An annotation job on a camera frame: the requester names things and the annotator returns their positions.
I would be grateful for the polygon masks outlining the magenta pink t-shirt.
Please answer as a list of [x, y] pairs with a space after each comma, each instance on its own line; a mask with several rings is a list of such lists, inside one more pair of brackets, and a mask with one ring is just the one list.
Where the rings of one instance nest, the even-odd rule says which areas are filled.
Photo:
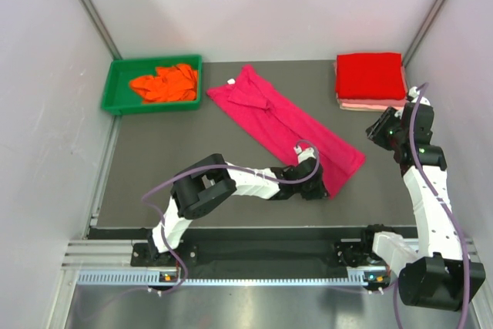
[[297, 162], [294, 147], [305, 139], [317, 147], [323, 182], [334, 198], [364, 165], [365, 155], [280, 94], [251, 65], [235, 83], [213, 87], [206, 94], [236, 124], [286, 165]]

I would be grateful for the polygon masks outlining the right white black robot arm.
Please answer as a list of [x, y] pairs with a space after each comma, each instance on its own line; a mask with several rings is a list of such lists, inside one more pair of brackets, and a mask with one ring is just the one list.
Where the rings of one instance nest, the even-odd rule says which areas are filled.
[[434, 110], [407, 103], [387, 108], [366, 130], [367, 138], [394, 154], [411, 197], [418, 248], [391, 230], [377, 231], [361, 242], [361, 258], [383, 260], [397, 275], [400, 298], [407, 306], [459, 311], [463, 304], [464, 260], [460, 238], [451, 221], [447, 162], [440, 146], [431, 144]]

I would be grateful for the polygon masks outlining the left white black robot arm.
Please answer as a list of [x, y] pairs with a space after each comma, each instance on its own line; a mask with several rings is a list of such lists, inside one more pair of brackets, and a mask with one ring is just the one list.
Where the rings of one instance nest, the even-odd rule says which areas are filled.
[[323, 175], [321, 161], [311, 148], [301, 151], [296, 166], [265, 169], [235, 166], [214, 153], [168, 181], [169, 203], [150, 232], [147, 253], [157, 264], [169, 263], [192, 221], [232, 196], [281, 201], [298, 194], [303, 200], [325, 199], [329, 191]]

